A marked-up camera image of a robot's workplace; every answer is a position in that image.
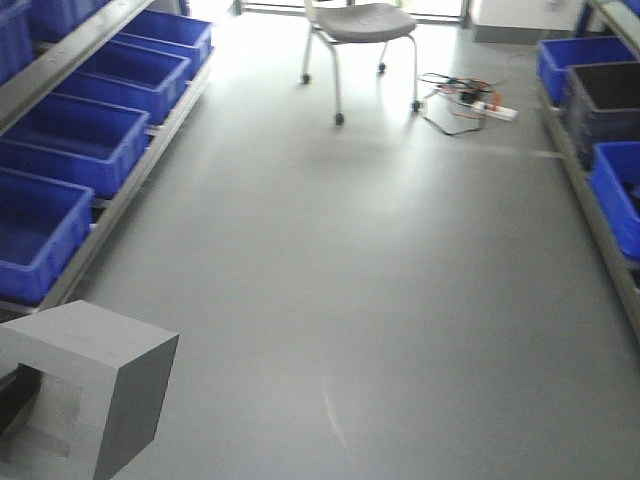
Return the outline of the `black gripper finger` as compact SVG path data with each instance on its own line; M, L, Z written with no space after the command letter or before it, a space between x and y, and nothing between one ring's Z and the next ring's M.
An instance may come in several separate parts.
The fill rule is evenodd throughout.
M1 432L5 433L20 411L39 391L40 372L24 364L1 378Z

